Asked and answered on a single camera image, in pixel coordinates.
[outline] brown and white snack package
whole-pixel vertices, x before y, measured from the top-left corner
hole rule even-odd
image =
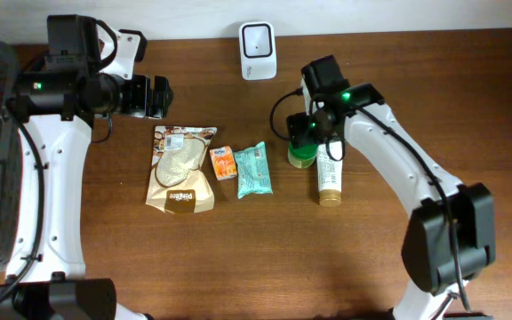
[[[169,213],[211,210],[214,194],[201,172],[217,128],[157,126],[146,204]]]

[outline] gold cap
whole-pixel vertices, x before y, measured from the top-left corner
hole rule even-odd
[[[319,191],[319,204],[324,207],[336,207],[341,204],[341,192],[333,189]]]

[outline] green indicator light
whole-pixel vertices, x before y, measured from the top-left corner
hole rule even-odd
[[[343,94],[341,94],[341,99],[343,101],[351,100],[351,93],[350,92],[344,92]]]

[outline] snack bag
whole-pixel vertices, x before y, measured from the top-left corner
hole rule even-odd
[[[237,176],[235,158],[229,146],[216,148],[209,151],[211,154],[212,168],[217,180],[230,179]]]
[[[251,193],[273,194],[266,146],[264,141],[256,147],[234,153],[238,165],[238,199]]]
[[[216,128],[157,126],[146,204],[169,213],[211,210],[214,194],[201,172]]]

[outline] white container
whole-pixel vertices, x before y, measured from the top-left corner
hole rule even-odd
[[[340,141],[329,144],[333,158],[341,159],[343,146]],[[336,207],[341,204],[341,172],[343,160],[333,161],[327,154],[326,144],[317,149],[317,177],[319,180],[319,204],[324,207]]]
[[[240,62],[245,80],[271,79],[276,76],[276,40],[271,24],[246,22],[238,29]]]

